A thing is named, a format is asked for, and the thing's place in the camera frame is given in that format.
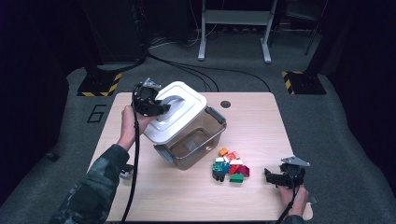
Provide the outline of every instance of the black stand base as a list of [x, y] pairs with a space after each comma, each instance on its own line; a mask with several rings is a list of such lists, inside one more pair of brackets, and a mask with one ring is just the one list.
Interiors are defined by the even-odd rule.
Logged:
[[110, 96], [117, 88], [121, 73], [101, 70], [87, 72], [78, 88], [78, 96]]
[[309, 77], [303, 72], [289, 71], [283, 71], [282, 77], [285, 80], [289, 94], [326, 94], [318, 77]]

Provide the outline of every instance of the white lid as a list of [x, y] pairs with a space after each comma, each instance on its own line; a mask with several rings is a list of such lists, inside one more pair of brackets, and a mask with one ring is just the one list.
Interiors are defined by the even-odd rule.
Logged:
[[206, 108], [206, 98], [181, 81], [172, 82], [160, 90], [156, 100], [168, 96], [179, 96], [184, 100], [169, 102], [169, 111], [148, 125], [144, 135], [157, 145], [169, 142]]

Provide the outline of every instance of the chair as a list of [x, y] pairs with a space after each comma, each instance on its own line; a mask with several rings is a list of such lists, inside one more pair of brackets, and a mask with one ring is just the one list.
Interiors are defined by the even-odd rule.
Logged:
[[[290, 21], [298, 21], [301, 23], [312, 24], [315, 27], [311, 30], [311, 40], [309, 41], [308, 48], [306, 49], [305, 55], [308, 54], [309, 49], [311, 48], [312, 42], [314, 40], [315, 34], [317, 33], [318, 27], [320, 25], [320, 21], [323, 17], [324, 11], [326, 10], [326, 6], [329, 0], [317, 0], [317, 1], [287, 1], [282, 12], [282, 18], [290, 20]], [[270, 46], [274, 42], [275, 34], [277, 28], [280, 24], [281, 20], [278, 20], [276, 23], [273, 37], [270, 43]]]

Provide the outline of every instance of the table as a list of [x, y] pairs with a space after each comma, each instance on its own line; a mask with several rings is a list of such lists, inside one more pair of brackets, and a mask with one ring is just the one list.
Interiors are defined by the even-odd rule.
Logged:
[[[280, 159], [292, 156], [275, 97], [267, 92], [202, 93], [208, 105], [227, 119], [219, 144], [189, 170], [167, 163], [146, 136], [141, 135], [139, 169], [134, 201], [127, 220], [131, 221], [256, 221], [277, 220], [284, 207], [278, 190], [265, 181], [264, 168], [279, 174]], [[121, 111], [131, 103], [131, 93], [119, 93], [111, 107], [92, 163], [120, 136]], [[220, 103], [228, 101], [229, 108]], [[212, 163], [219, 150], [236, 151], [250, 168], [243, 183], [224, 182], [212, 177]], [[133, 164], [134, 146], [129, 151]], [[120, 185], [108, 221], [121, 220], [128, 202], [131, 180]], [[304, 219], [313, 216], [308, 204]]]
[[262, 55], [265, 63], [271, 63], [271, 55], [268, 49], [268, 36], [275, 15], [277, 0], [273, 0], [270, 11], [237, 11], [237, 10], [208, 10], [205, 0], [202, 1], [202, 27], [201, 45], [198, 53], [198, 60], [205, 59], [206, 49], [206, 24], [241, 24], [241, 25], [265, 25], [265, 35], [260, 38], [262, 45]]

